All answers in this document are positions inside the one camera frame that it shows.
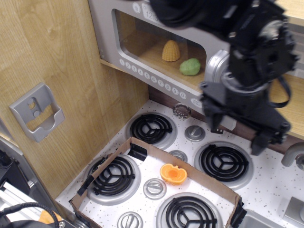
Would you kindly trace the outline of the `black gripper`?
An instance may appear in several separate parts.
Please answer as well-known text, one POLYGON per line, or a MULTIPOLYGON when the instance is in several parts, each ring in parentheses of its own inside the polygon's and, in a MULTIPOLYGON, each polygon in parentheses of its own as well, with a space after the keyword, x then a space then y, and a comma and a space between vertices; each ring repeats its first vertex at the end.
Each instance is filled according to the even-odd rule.
POLYGON ((224 116, 231 117, 256 131, 251 141, 251 154, 259 156, 270 144, 282 144, 290 131, 290 123, 277 111, 291 98, 291 90, 283 76, 278 78, 287 100, 272 102, 269 99, 270 83, 257 88, 243 87, 225 73, 222 82, 202 82, 202 103, 206 122, 212 130, 218 129, 224 116))

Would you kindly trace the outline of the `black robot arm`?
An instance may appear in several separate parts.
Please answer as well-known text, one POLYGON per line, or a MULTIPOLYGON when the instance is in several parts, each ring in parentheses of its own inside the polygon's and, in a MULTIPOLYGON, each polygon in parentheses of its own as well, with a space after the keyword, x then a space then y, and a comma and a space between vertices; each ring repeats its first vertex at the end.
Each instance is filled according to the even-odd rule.
POLYGON ((269 100, 277 79, 291 95, 283 75, 298 56, 284 10, 273 0, 152 0, 152 9, 167 27, 196 27, 230 45, 228 68, 220 83, 204 82, 203 110, 211 129, 227 115, 256 131, 253 155, 282 143, 290 123, 277 111, 287 102, 269 100))

